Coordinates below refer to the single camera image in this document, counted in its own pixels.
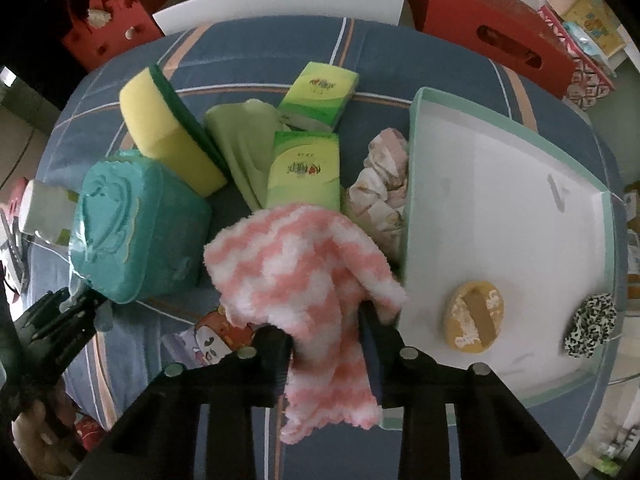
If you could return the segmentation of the person's left hand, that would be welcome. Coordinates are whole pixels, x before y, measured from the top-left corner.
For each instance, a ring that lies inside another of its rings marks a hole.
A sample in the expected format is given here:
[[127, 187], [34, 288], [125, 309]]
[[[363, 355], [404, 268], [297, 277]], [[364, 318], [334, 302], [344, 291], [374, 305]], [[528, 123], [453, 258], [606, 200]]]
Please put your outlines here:
[[[49, 402], [55, 408], [58, 420], [64, 426], [74, 429], [76, 411], [73, 400], [65, 391], [63, 379], [60, 379], [49, 394]], [[32, 407], [18, 416], [12, 424], [14, 444], [38, 479], [67, 479], [70, 471], [58, 459], [53, 445], [42, 437], [46, 415], [46, 407], [41, 401], [35, 400]]]

